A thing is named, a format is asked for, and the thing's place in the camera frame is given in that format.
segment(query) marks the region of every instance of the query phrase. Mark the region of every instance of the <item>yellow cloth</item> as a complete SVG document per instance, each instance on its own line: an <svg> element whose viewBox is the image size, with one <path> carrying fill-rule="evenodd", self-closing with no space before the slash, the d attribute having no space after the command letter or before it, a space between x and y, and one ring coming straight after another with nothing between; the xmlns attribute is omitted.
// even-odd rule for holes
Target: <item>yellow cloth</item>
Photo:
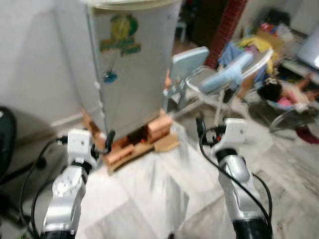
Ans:
<svg viewBox="0 0 319 239"><path fill-rule="evenodd" d="M242 39L237 46L239 47L245 47L245 46L251 46L254 45L260 52L267 51L268 49L273 49L271 44L257 36L252 36L249 38ZM274 72L274 63L273 61L276 61L279 58L278 53L274 52L272 58L268 61L268 67L267 67L267 73L272 74Z"/></svg>

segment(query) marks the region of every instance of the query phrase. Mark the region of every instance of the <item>white refrigerator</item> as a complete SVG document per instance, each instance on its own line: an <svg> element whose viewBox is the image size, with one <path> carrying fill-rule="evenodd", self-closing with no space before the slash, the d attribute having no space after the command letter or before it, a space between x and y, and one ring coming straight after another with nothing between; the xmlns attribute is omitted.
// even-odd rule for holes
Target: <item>white refrigerator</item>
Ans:
<svg viewBox="0 0 319 239"><path fill-rule="evenodd" d="M180 0L56 0L75 91L95 124L116 139L162 106Z"/></svg>

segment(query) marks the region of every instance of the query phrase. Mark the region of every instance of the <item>wooden stand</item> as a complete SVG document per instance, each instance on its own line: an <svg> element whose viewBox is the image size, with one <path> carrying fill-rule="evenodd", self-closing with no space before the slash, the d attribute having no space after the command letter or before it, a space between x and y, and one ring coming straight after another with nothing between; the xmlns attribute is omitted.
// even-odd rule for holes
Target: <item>wooden stand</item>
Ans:
<svg viewBox="0 0 319 239"><path fill-rule="evenodd" d="M105 147L103 133L84 111L83 116L84 126L91 131L96 147L99 150L103 150ZM171 123L171 118L162 115L128 136L115 141L112 144L111 153L103 157L103 161L107 165L109 172L116 171L150 151L164 152L178 147L178 135L170 134Z"/></svg>

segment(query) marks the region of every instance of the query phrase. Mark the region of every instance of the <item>marble floor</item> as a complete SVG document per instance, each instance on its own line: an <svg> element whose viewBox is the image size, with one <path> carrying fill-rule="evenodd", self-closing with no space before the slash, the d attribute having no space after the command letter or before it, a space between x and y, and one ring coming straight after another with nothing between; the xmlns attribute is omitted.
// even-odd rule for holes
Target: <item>marble floor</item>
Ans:
<svg viewBox="0 0 319 239"><path fill-rule="evenodd" d="M171 152L151 152L112 175L100 164L87 183L77 238L165 239L171 232L177 239L235 238L217 170L198 151L199 114L212 125L214 109L205 105L177 119L173 130L181 145ZM270 135L254 119L247 122L240 154L270 188L274 238L319 238L319 146ZM262 185L255 186L267 209ZM47 190L39 199L39 228L50 195ZM5 239L21 233L7 222L1 231Z"/></svg>

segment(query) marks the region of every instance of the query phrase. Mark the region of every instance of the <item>refrigerator sticker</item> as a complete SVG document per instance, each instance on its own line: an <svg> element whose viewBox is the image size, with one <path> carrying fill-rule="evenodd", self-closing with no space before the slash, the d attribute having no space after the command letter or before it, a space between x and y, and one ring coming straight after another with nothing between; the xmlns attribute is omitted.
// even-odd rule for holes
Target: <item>refrigerator sticker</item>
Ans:
<svg viewBox="0 0 319 239"><path fill-rule="evenodd" d="M117 15L111 19L111 39L100 41L100 51L119 49L121 57L141 51L141 44L135 43L134 34L139 24L132 15Z"/></svg>

